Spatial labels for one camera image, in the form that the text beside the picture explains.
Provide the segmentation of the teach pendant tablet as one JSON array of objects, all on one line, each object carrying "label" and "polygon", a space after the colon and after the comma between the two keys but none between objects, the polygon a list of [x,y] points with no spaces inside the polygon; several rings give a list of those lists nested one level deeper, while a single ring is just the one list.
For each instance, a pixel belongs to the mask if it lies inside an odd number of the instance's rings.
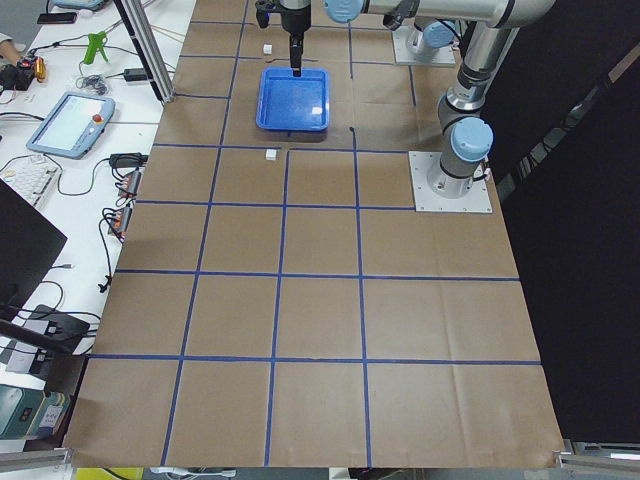
[{"label": "teach pendant tablet", "polygon": [[96,143],[115,107],[115,101],[106,96],[65,92],[27,141],[26,148],[79,159]]}]

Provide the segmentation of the black monitor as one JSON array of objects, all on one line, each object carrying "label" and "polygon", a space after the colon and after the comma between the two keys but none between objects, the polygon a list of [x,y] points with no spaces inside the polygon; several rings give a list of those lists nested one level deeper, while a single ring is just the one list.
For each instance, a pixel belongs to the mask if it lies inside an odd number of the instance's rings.
[{"label": "black monitor", "polygon": [[11,321],[35,292],[67,237],[1,182],[1,319]]}]

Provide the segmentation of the brown paper table cover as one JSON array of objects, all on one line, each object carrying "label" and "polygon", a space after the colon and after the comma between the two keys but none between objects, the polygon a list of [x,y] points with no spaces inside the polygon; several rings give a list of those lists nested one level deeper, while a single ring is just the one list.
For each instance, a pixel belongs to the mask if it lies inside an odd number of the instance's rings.
[{"label": "brown paper table cover", "polygon": [[[544,468],[562,440],[500,207],[419,213],[452,69],[321,8],[329,128],[267,132],[288,62],[249,1],[196,3],[65,444],[81,467]],[[263,45],[271,44],[271,55]],[[265,159],[267,149],[277,159]]]}]

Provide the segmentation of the blue plastic tray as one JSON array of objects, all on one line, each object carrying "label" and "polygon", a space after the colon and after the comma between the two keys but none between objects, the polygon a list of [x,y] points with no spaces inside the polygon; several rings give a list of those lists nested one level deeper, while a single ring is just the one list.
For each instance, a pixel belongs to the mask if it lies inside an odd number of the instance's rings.
[{"label": "blue plastic tray", "polygon": [[256,124],[269,131],[320,132],[330,123],[330,77],[322,68],[266,68],[260,78]]}]

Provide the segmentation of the aluminium frame post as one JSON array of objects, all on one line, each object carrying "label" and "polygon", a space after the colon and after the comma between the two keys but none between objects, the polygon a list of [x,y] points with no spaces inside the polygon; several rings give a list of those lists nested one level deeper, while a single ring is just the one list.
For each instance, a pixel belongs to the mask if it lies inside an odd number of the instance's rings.
[{"label": "aluminium frame post", "polygon": [[114,0],[114,4],[156,98],[163,105],[172,102],[175,90],[142,3],[138,0]]}]

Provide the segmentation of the white keyboard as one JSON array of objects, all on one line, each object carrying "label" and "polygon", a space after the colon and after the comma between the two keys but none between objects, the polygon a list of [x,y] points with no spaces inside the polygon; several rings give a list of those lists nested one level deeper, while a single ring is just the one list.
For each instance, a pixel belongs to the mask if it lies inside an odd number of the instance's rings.
[{"label": "white keyboard", "polygon": [[25,201],[42,210],[61,168],[43,154],[21,156],[1,169],[1,179]]}]

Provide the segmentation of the green handled reach grabber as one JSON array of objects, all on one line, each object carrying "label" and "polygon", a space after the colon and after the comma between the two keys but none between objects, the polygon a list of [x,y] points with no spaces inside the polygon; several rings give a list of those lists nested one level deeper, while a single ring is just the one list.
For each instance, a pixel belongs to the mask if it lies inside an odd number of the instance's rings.
[{"label": "green handled reach grabber", "polygon": [[107,33],[105,31],[89,33],[87,35],[87,39],[88,45],[82,63],[84,65],[93,64],[97,55],[100,55],[105,62],[109,62],[109,58],[105,52],[108,40]]}]

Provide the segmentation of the black smartphone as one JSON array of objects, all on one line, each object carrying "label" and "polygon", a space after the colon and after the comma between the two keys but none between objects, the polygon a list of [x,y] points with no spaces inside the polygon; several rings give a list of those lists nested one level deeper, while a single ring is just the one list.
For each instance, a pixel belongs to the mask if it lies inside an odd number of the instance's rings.
[{"label": "black smartphone", "polygon": [[42,13],[37,18],[39,25],[66,25],[73,24],[77,20],[75,12]]}]

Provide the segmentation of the black power adapter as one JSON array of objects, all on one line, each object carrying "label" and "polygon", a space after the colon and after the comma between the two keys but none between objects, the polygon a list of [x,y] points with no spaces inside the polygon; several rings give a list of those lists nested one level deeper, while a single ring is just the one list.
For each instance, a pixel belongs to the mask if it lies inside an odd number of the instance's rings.
[{"label": "black power adapter", "polygon": [[147,72],[144,68],[129,68],[124,69],[122,72],[124,80],[128,83],[141,82],[149,79]]}]

